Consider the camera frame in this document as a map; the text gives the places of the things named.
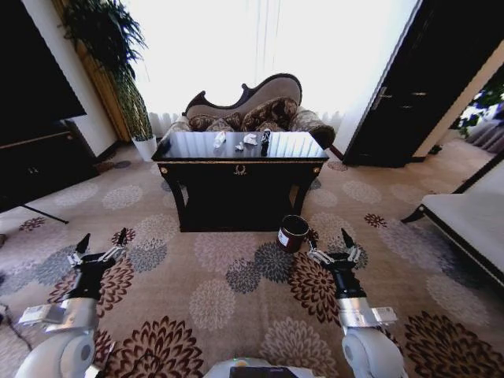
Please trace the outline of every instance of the brass drawer pull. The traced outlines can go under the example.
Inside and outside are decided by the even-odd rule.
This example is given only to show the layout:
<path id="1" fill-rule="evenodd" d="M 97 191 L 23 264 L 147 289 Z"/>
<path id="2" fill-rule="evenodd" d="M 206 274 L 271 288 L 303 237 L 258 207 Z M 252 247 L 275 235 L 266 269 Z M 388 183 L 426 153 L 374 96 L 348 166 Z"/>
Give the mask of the brass drawer pull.
<path id="1" fill-rule="evenodd" d="M 235 176 L 245 176 L 246 175 L 246 167 L 243 164 L 237 164 L 235 167 L 235 171 L 233 172 Z"/>

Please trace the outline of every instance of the sofa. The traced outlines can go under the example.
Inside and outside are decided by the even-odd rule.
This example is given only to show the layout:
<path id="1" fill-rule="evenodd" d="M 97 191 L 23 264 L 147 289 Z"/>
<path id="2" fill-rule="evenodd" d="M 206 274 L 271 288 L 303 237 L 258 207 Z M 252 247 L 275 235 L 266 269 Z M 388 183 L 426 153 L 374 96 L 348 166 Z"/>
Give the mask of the sofa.
<path id="1" fill-rule="evenodd" d="M 242 84 L 240 99 L 231 106 L 214 105 L 205 91 L 194 97 L 182 116 L 172 124 L 171 132 L 309 132 L 324 149 L 335 139 L 335 130 L 319 117 L 301 107 L 299 80 L 288 73 L 270 76 L 255 88 Z"/>
<path id="2" fill-rule="evenodd" d="M 426 216 L 504 287 L 504 151 L 454 193 L 426 195 L 403 219 Z"/>

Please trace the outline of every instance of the black cabinet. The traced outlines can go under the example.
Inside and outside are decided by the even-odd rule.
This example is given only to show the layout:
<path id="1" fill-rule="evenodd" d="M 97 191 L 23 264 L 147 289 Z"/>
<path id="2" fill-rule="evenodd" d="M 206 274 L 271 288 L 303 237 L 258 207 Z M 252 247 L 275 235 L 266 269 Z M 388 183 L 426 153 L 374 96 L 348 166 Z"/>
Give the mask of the black cabinet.
<path id="1" fill-rule="evenodd" d="M 0 146 L 0 211 L 97 176 L 92 163 L 68 128 Z"/>

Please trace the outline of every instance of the carpet floor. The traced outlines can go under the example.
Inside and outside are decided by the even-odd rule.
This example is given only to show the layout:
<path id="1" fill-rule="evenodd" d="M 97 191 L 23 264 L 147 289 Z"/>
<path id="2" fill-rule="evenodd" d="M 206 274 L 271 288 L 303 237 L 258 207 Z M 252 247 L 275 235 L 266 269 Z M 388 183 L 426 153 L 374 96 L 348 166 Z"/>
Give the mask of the carpet floor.
<path id="1" fill-rule="evenodd" d="M 504 376 L 504 305 L 495 286 L 428 221 L 399 221 L 424 195 L 452 192 L 490 158 L 461 140 L 403 169 L 351 168 L 332 155 L 306 196 L 302 215 L 321 249 L 341 248 L 341 227 L 361 246 L 357 278 L 371 305 L 398 314 L 382 331 L 400 347 L 409 376 Z M 98 304 L 97 363 L 117 341 L 107 376 L 202 376 L 240 356 L 353 376 L 334 282 L 306 257 L 306 245 L 285 254 L 275 232 L 180 233 L 158 167 L 134 147 L 99 168 L 100 176 L 31 204 L 68 225 L 21 208 L 0 216 L 8 236 L 0 302 L 15 319 L 72 286 L 66 255 L 86 233 L 98 253 L 126 227 L 129 251 L 105 274 Z M 20 330 L 34 345 L 46 337 L 39 327 Z M 1 324 L 0 376 L 12 376 L 26 355 Z"/>

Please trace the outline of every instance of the table drawer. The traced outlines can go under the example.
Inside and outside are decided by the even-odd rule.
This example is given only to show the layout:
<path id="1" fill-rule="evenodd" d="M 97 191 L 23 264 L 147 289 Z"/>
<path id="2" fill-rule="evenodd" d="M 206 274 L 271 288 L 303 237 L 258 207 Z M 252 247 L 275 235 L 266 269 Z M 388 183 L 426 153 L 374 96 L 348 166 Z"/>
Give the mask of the table drawer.
<path id="1" fill-rule="evenodd" d="M 252 176 L 263 180 L 278 177 L 296 179 L 318 175 L 322 164 L 314 163 L 244 163 L 244 164 L 162 164 L 161 174 L 187 180 L 195 177 L 208 179 Z"/>

